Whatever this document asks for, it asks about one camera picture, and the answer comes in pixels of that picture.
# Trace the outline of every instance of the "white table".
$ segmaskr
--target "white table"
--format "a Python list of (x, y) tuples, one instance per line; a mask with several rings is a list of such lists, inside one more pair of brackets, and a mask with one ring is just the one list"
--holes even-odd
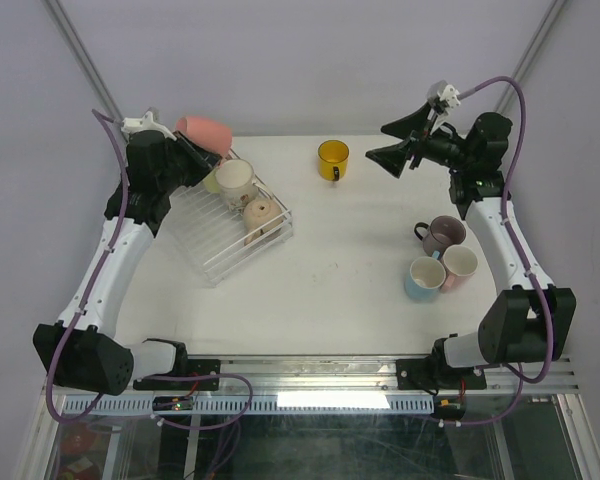
[(395, 143), (339, 137), (350, 148), (337, 185), (317, 172), (326, 137), (236, 138), (234, 149), (292, 209), (294, 236), (251, 259), (216, 288), (197, 286), (173, 245), (160, 236), (142, 259), (120, 312), (116, 340), (184, 341), (191, 354), (420, 354), (434, 340), (474, 330), (495, 299), (487, 262), (458, 291), (414, 303), (403, 287), (424, 255), (418, 221), (458, 217), (446, 169), (423, 161), (392, 178), (364, 157)]

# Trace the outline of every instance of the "light pink mug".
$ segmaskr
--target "light pink mug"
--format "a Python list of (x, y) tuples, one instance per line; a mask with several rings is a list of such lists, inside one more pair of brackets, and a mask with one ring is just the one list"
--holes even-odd
[(451, 245), (442, 255), (441, 262), (447, 271), (447, 278), (440, 287), (443, 293), (458, 288), (478, 269), (478, 257), (464, 245)]
[(225, 158), (231, 149), (233, 135), (231, 129), (222, 123), (205, 117), (182, 117), (176, 123), (177, 131), (184, 133), (189, 140), (210, 152)]

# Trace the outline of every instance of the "blue mug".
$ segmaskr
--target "blue mug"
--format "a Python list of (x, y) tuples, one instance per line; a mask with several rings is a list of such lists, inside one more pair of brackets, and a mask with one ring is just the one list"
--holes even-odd
[(431, 302), (440, 293), (440, 287), (447, 278), (442, 263), (438, 261), (440, 252), (433, 252), (431, 257), (416, 258), (404, 282), (407, 295), (419, 302)]

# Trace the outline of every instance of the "yellow mug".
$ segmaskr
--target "yellow mug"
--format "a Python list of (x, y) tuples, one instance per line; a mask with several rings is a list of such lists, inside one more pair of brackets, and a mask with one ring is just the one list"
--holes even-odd
[(325, 180), (337, 182), (347, 171), (349, 147), (339, 140), (327, 140), (318, 148), (320, 175)]

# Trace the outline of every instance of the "white wire rack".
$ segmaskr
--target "white wire rack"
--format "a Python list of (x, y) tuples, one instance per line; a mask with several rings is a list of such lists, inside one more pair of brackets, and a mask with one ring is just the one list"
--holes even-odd
[(248, 259), (293, 236), (291, 210), (277, 196), (273, 200), (282, 213), (263, 229), (282, 222), (248, 245), (242, 214), (229, 211), (220, 195), (209, 193), (202, 183), (174, 192), (165, 227), (192, 267), (215, 286)]

